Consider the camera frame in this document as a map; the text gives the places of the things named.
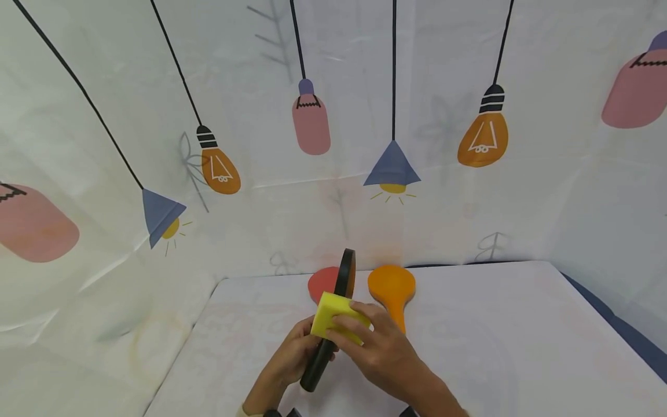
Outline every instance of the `paddle handle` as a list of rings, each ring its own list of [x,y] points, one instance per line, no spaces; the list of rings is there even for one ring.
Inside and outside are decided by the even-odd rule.
[[[388,302],[387,305],[385,306],[387,308],[387,311],[389,312],[390,317],[396,323],[399,329],[401,329],[401,332],[403,334],[406,333],[406,317],[403,314],[403,310],[405,308],[405,303],[404,302],[399,302],[399,301],[391,301]]]

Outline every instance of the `table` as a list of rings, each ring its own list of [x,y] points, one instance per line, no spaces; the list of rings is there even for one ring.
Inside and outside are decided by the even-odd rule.
[[[473,417],[667,416],[667,385],[548,262],[411,269],[407,335]],[[357,272],[355,296],[371,302]],[[231,416],[300,319],[310,275],[222,281],[146,417]],[[345,354],[313,394],[294,384],[280,411],[396,416],[405,404]]]

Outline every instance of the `sponge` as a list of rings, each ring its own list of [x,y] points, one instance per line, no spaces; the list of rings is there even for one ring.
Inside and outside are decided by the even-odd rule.
[[[350,308],[350,301],[352,300],[349,298],[337,296],[330,292],[323,292],[322,298],[320,298],[319,304],[317,305],[317,313],[315,313],[315,319],[313,320],[310,334],[326,339],[326,330],[333,329],[356,344],[362,344],[362,341],[354,333],[336,326],[331,322],[331,319],[334,316],[344,315],[359,320],[366,327],[371,326],[371,322],[366,316],[357,313]]]

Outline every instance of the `black cord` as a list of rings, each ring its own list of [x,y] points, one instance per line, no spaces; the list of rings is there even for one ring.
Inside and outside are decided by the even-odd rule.
[[[398,0],[394,0],[394,22],[392,28],[392,141],[396,140],[396,9]]]
[[[305,66],[303,65],[303,52],[301,52],[301,37],[299,36],[299,23],[296,21],[296,10],[294,10],[294,0],[289,0],[289,6],[292,9],[292,22],[294,22],[294,37],[296,38],[296,47],[299,49],[299,63],[301,64],[301,78],[305,79]]]
[[[507,30],[510,28],[510,18],[512,17],[513,7],[514,7],[514,0],[510,0],[510,10],[507,12],[507,20],[505,21],[505,31],[502,34],[502,42],[500,43],[500,53],[498,54],[498,63],[496,64],[496,74],[494,75],[494,84],[498,82],[498,73],[500,72],[500,62],[502,61],[503,50],[505,50],[505,39],[507,39]]]
[[[88,92],[83,87],[83,84],[81,84],[81,82],[79,81],[79,78],[76,76],[76,74],[74,74],[74,71],[72,71],[72,68],[69,67],[69,65],[67,64],[67,62],[65,61],[63,56],[60,55],[60,52],[58,52],[58,50],[55,48],[55,46],[53,46],[53,44],[51,43],[49,38],[46,36],[46,34],[44,34],[44,31],[42,31],[42,29],[38,26],[37,22],[35,22],[35,20],[32,18],[32,16],[30,16],[30,13],[28,13],[28,10],[25,9],[25,7],[21,4],[21,2],[19,0],[14,0],[14,4],[16,4],[16,7],[18,7],[19,10],[21,11],[21,13],[23,13],[23,16],[25,16],[25,18],[28,20],[28,22],[30,22],[30,24],[32,25],[34,30],[39,34],[39,36],[42,38],[44,43],[46,43],[46,45],[49,47],[51,52],[53,52],[55,57],[58,58],[58,61],[60,61],[60,64],[62,64],[62,66],[69,73],[69,75],[72,77],[74,82],[79,86],[79,89],[83,93],[83,96],[86,98],[86,100],[88,100],[88,104],[90,104],[90,107],[93,108],[93,111],[97,115],[97,118],[99,119],[99,122],[102,123],[102,126],[104,127],[104,130],[107,131],[107,135],[109,135],[109,138],[113,142],[113,145],[116,147],[116,150],[120,154],[121,158],[123,158],[123,162],[125,162],[125,166],[129,170],[130,174],[132,174],[132,177],[137,182],[137,185],[139,186],[139,188],[143,189],[143,185],[139,181],[139,178],[137,177],[137,174],[135,174],[134,171],[132,170],[132,167],[129,166],[129,162],[127,162],[127,159],[125,158],[125,155],[123,155],[123,152],[121,151],[121,148],[118,146],[118,143],[116,143],[116,139],[113,138],[113,135],[111,134],[111,131],[109,131],[109,128],[107,127],[107,124],[104,122],[104,119],[102,118],[102,115],[99,113],[99,110],[97,110],[97,106],[95,106],[95,104],[93,103],[93,100],[88,95]]]
[[[181,64],[178,63],[178,58],[176,57],[176,52],[173,51],[173,47],[171,46],[171,41],[169,40],[169,35],[167,34],[167,30],[165,29],[164,23],[162,23],[162,18],[160,17],[160,13],[157,11],[157,6],[155,5],[155,0],[151,0],[151,4],[153,5],[153,10],[155,11],[155,16],[157,17],[157,21],[160,23],[160,27],[162,28],[162,33],[165,35],[165,40],[167,41],[167,45],[169,45],[169,50],[171,51],[171,56],[173,57],[173,61],[176,64],[176,68],[178,68],[178,74],[181,75],[181,80],[183,81],[183,86],[185,87],[185,92],[187,93],[187,98],[190,99],[190,104],[192,105],[192,110],[195,112],[195,117],[197,118],[197,122],[201,126],[201,119],[199,118],[199,112],[197,111],[197,106],[195,106],[195,101],[192,100],[192,94],[190,94],[190,89],[187,88],[187,83],[185,82],[185,77],[183,76],[183,71],[181,70]]]

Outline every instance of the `blue lampshade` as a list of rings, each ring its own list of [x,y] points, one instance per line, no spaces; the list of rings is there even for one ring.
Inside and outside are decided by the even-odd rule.
[[[147,189],[143,189],[142,194],[143,214],[153,249],[169,226],[185,211],[185,206]]]
[[[364,185],[396,184],[408,185],[421,181],[401,147],[396,141],[391,141],[373,170],[366,178]]]

